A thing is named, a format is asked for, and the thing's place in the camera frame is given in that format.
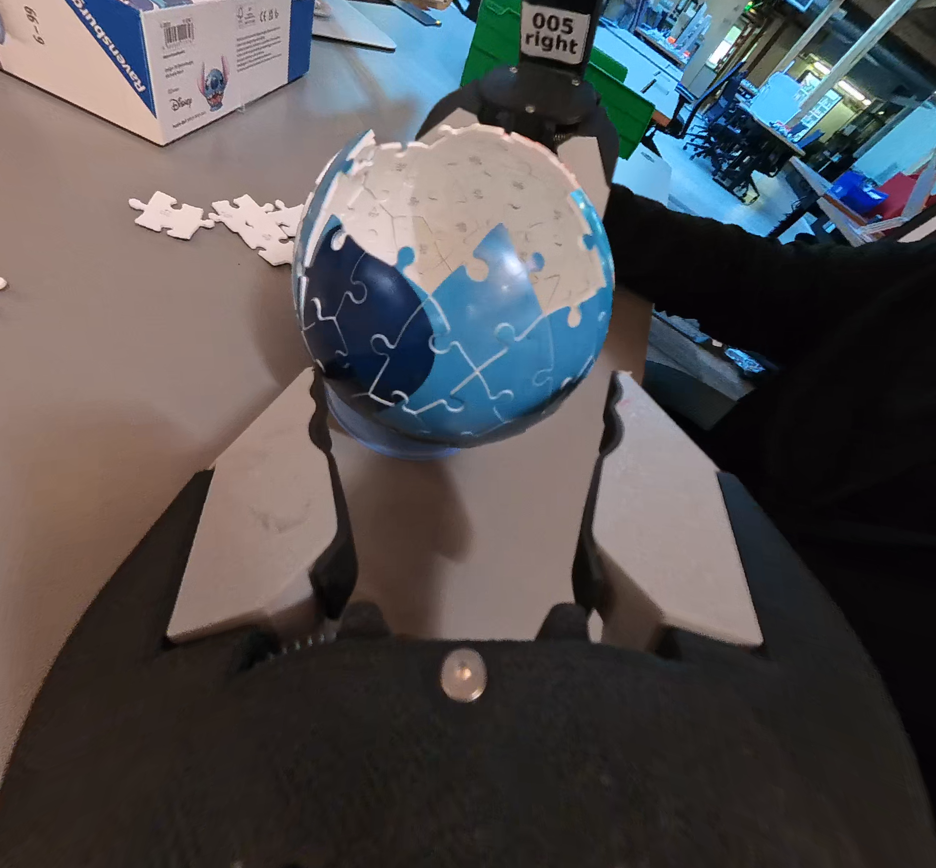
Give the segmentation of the blue puzzle ball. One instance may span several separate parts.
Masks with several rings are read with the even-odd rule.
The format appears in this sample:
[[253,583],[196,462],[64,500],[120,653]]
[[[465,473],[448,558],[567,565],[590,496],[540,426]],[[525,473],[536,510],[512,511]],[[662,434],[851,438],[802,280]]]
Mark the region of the blue puzzle ball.
[[367,131],[320,174],[294,239],[298,325],[363,443],[467,449],[550,416],[598,360],[615,270],[569,161],[479,123]]

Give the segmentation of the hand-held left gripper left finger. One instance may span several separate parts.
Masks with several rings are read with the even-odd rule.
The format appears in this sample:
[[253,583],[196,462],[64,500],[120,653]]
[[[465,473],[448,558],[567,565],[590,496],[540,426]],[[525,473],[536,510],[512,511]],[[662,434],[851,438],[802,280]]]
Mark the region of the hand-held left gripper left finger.
[[216,460],[167,635],[253,626],[328,639],[357,570],[325,387],[310,367]]

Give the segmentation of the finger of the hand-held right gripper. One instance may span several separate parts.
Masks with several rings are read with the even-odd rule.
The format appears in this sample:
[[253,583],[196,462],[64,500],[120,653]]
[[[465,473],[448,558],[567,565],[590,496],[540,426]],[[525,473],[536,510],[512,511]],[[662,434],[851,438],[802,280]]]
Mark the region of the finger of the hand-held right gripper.
[[616,168],[616,129],[597,124],[584,135],[569,135],[557,144],[557,156],[583,191],[608,191]]

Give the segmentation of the green plastic crate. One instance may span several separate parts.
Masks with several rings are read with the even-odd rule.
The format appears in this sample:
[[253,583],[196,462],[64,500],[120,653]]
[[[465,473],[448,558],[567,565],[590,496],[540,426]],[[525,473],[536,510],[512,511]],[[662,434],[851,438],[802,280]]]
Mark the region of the green plastic crate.
[[[462,86],[504,65],[519,61],[521,0],[481,0],[474,36],[462,70]],[[601,97],[602,105],[619,137],[619,156],[628,159],[652,122],[654,106],[626,86],[627,67],[594,46],[586,80]]]

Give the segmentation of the cartoon printed puzzle box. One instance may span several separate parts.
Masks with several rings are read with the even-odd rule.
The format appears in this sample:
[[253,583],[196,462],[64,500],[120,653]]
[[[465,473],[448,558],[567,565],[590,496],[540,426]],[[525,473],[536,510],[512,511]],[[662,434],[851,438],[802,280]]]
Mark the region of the cartoon printed puzzle box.
[[304,77],[315,0],[1,0],[2,71],[167,146]]

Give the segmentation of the person's right forearm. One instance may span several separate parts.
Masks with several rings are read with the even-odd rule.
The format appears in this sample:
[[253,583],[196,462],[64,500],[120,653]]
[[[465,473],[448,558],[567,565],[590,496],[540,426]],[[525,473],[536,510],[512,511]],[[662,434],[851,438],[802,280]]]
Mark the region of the person's right forearm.
[[604,230],[622,285],[670,315],[779,362],[795,359],[880,283],[858,251],[783,244],[613,185]]

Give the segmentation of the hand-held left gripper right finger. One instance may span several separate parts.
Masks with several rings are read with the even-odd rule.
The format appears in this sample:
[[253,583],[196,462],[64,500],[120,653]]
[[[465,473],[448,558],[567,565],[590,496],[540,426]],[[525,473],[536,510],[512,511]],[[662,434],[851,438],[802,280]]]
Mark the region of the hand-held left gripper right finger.
[[716,465],[627,372],[612,374],[604,412],[574,584],[602,643],[650,652],[680,629],[759,648]]

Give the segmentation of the white desk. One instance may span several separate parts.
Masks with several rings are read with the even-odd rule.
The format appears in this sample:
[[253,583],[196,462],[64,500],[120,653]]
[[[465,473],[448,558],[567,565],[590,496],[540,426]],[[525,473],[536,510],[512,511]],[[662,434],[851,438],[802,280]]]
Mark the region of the white desk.
[[596,29],[593,47],[626,67],[626,87],[653,104],[655,124],[661,128],[668,126],[684,102],[678,90],[682,71],[637,35],[603,23]]

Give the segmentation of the black swivel chair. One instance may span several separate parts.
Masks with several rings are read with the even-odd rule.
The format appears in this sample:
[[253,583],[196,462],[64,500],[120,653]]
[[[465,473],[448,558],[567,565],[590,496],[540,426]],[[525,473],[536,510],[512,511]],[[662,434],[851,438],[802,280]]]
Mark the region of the black swivel chair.
[[690,99],[687,102],[688,108],[677,118],[676,131],[673,136],[676,139],[686,137],[693,123],[700,116],[703,118],[705,127],[721,118],[735,102],[746,75],[746,61],[743,59],[725,76],[709,86],[703,95]]

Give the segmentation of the white puzzle pieces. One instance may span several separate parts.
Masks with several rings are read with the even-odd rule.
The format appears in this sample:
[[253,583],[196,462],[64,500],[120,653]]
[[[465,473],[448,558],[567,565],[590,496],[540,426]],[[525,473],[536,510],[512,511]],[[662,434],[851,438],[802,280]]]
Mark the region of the white puzzle pieces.
[[[166,237],[190,241],[201,230],[223,226],[270,266],[287,266],[293,261],[294,241],[306,206],[288,207],[282,200],[260,204],[245,194],[232,201],[212,204],[210,210],[178,202],[163,192],[153,192],[147,201],[130,198],[127,212],[133,212],[135,227]],[[115,211],[96,205],[71,205],[54,209],[37,207],[21,219],[22,228],[13,227],[13,210],[2,209],[2,251],[15,245],[76,243],[97,240],[108,229]]]

